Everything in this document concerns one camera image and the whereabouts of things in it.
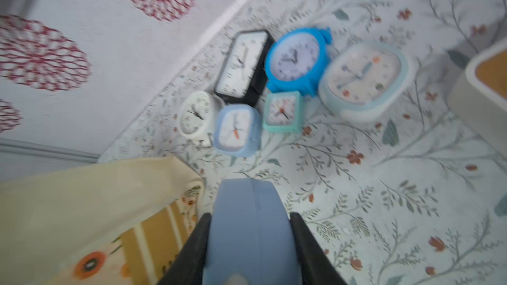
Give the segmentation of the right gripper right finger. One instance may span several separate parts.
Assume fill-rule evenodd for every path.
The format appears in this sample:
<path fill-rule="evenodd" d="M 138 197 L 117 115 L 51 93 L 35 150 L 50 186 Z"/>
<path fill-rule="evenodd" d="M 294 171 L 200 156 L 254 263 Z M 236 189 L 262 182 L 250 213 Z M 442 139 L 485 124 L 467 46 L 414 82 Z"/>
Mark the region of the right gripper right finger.
<path fill-rule="evenodd" d="M 298 263 L 301 266 L 302 283 L 304 285 L 347 285 L 330 263 L 299 213 L 290 213 L 290 225 L 294 236 Z"/>

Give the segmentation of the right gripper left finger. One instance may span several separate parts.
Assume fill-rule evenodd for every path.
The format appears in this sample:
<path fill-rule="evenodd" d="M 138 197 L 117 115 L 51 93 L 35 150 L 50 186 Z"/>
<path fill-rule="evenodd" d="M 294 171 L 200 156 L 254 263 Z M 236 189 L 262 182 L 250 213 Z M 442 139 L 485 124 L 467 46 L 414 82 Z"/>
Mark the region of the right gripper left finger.
<path fill-rule="evenodd" d="M 203 284 L 211 213 L 205 213 L 197 223 L 182 250 L 158 284 Z"/>

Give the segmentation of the large blue square alarm clock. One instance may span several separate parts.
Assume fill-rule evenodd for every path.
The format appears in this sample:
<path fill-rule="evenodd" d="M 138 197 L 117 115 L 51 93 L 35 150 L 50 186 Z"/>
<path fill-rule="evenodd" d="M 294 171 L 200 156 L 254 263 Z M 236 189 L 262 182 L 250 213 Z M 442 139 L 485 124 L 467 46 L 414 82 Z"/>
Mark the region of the large blue square alarm clock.
<path fill-rule="evenodd" d="M 302 284 L 289 217 L 275 186 L 221 182 L 203 270 L 204 284 Z"/>

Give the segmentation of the beige canvas tote bag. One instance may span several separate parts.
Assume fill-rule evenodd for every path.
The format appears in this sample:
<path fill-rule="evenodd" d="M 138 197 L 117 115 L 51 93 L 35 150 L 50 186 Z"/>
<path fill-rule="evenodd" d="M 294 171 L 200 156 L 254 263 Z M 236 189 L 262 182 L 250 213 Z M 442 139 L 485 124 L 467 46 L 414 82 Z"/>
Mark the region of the beige canvas tote bag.
<path fill-rule="evenodd" d="M 1 182 L 1 283 L 42 284 L 205 180 L 175 156 Z"/>

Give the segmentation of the light blue square alarm clock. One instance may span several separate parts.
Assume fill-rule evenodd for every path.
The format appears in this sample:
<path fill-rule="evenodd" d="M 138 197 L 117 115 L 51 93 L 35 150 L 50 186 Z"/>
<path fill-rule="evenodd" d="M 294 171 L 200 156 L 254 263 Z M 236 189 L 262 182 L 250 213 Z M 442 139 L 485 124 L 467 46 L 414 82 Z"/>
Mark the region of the light blue square alarm clock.
<path fill-rule="evenodd" d="M 257 109 L 230 104 L 219 112 L 213 145 L 221 154 L 248 158 L 260 150 L 261 134 L 261 114 Z"/>

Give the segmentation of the white round alarm clock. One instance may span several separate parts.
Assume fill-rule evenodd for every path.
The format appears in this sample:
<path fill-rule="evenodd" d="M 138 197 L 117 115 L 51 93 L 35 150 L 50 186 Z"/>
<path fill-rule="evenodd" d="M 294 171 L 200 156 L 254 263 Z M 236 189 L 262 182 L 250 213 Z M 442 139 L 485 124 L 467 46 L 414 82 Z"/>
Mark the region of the white round alarm clock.
<path fill-rule="evenodd" d="M 348 47 L 325 70 L 318 96 L 335 116 L 353 124 L 377 120 L 414 81 L 413 58 L 376 41 Z"/>
<path fill-rule="evenodd" d="M 178 130 L 197 146 L 212 146 L 217 118 L 224 105 L 224 101 L 214 94 L 193 92 L 179 109 Z"/>

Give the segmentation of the mint green square alarm clock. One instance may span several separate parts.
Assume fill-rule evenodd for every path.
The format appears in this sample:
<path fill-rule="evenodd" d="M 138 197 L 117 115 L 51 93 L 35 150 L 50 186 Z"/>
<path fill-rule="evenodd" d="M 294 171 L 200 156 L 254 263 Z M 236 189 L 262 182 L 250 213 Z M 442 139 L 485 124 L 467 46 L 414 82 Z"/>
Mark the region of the mint green square alarm clock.
<path fill-rule="evenodd" d="M 301 133 L 304 101 L 300 92 L 276 92 L 267 95 L 263 128 L 271 133 Z"/>

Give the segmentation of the black square alarm clock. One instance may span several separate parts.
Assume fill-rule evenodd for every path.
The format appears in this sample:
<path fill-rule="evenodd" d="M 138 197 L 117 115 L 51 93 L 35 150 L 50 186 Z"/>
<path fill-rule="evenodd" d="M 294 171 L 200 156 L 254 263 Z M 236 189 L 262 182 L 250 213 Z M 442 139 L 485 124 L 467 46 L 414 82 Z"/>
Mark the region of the black square alarm clock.
<path fill-rule="evenodd" d="M 227 104 L 255 107 L 267 83 L 265 60 L 274 42 L 265 29 L 238 32 L 220 69 L 214 93 Z"/>

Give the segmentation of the blue twin bell alarm clock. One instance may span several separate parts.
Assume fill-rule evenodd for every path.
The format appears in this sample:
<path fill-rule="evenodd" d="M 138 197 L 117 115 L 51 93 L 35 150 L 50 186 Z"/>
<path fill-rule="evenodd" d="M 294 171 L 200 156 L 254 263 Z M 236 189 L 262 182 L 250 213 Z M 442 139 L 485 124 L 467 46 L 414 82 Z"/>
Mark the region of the blue twin bell alarm clock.
<path fill-rule="evenodd" d="M 265 60 L 268 90 L 317 96 L 319 81 L 331 61 L 327 47 L 332 41 L 329 28 L 302 28 L 282 37 Z"/>

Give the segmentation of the white wooden top box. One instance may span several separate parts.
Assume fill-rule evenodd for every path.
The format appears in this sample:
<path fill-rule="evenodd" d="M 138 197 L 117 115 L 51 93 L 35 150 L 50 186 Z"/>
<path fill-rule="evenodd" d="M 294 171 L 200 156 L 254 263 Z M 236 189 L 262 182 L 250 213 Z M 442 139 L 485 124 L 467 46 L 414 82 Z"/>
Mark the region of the white wooden top box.
<path fill-rule="evenodd" d="M 464 124 L 506 156 L 506 38 L 471 59 L 447 103 Z"/>

